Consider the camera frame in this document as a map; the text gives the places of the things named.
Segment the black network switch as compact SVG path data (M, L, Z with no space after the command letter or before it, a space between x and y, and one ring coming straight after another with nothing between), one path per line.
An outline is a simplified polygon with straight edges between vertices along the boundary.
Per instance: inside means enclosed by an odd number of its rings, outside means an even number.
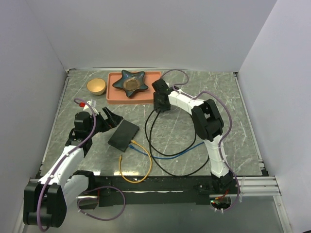
M139 126L123 120L108 141L108 144L122 152L125 152L139 131Z

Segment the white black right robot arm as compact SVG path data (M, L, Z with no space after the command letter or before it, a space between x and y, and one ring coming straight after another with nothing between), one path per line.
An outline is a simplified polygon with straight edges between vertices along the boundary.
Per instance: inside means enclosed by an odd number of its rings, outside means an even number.
M211 162L212 187L217 193L224 193L233 181L233 174L226 165L222 143L224 121L212 99L199 100L182 90L169 87L159 79L152 83L154 89L154 110L168 111L176 106L191 115L195 133L203 140Z

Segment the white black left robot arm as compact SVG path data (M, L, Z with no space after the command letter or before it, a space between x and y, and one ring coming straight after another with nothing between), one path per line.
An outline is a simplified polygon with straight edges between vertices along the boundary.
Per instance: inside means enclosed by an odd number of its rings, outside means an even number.
M96 109L86 106L77 113L61 156L37 182L29 182L24 189L23 223L37 225L46 231L58 228L65 220L67 206L80 193L91 195L96 182L91 171L77 171L77 165L92 146L92 137L117 127L123 118L103 108L107 118Z

